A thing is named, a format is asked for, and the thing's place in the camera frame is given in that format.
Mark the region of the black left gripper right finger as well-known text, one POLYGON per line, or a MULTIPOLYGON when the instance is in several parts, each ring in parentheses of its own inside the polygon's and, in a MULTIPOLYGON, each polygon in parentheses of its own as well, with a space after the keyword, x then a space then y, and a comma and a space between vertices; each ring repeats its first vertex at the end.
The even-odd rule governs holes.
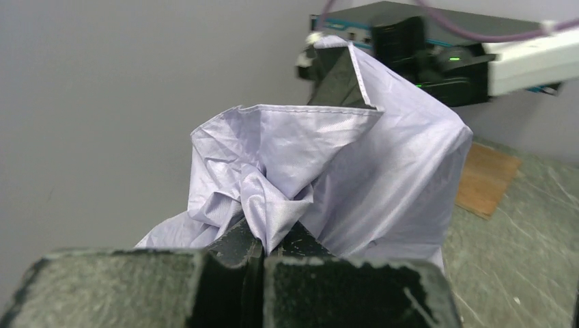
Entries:
POLYGON ((301 223, 264 261, 264 327, 461 327, 442 271, 424 260, 339 258, 301 223))

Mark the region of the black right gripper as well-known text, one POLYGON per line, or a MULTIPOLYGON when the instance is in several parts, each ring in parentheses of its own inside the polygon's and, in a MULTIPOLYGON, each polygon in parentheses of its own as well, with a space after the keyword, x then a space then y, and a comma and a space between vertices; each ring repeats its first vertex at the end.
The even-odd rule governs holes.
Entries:
POLYGON ((308 105, 370 109, 352 45, 337 36, 311 32, 296 60, 297 77, 312 83, 308 105))

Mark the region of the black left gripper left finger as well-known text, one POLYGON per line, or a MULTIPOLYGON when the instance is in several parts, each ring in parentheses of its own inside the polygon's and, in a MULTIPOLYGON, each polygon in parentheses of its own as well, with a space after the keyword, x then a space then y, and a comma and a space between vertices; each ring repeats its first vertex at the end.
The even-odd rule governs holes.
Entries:
POLYGON ((24 274, 2 327, 254 327, 262 244, 240 221, 203 249, 67 249, 24 274))

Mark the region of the lilac folding umbrella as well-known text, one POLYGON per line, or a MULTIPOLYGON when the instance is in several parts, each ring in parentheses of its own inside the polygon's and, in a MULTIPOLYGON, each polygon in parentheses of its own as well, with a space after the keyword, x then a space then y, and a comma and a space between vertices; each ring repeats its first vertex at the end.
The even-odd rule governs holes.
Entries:
POLYGON ((202 248, 241 218, 271 253, 301 223, 338 256, 443 265, 472 131, 450 108, 336 36, 309 105, 228 109, 198 126, 188 206, 140 248, 202 248))

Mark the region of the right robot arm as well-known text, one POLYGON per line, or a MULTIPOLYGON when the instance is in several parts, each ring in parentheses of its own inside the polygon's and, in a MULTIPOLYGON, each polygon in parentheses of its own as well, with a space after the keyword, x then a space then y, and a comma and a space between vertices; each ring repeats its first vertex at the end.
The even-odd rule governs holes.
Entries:
POLYGON ((486 103, 518 90, 555 95, 578 77, 578 28, 486 42, 451 33, 416 7, 380 3, 335 13, 311 33, 296 62, 313 84, 312 105, 448 107, 486 103))

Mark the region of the dark teal flat box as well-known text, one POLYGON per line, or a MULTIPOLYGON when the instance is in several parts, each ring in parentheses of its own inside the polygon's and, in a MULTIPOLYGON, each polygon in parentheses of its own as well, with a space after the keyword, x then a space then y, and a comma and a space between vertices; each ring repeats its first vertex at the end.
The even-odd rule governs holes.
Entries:
POLYGON ((552 27, 381 1, 310 16, 310 33, 337 36, 450 107, 518 90, 555 94, 578 76, 576 21, 552 27))

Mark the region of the brown wooden board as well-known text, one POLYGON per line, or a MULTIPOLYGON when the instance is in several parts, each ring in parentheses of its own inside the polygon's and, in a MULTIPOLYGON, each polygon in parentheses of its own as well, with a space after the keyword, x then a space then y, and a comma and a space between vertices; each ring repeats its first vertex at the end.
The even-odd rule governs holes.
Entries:
POLYGON ((490 219, 521 164, 517 157, 474 143, 466 158, 455 204, 490 219))

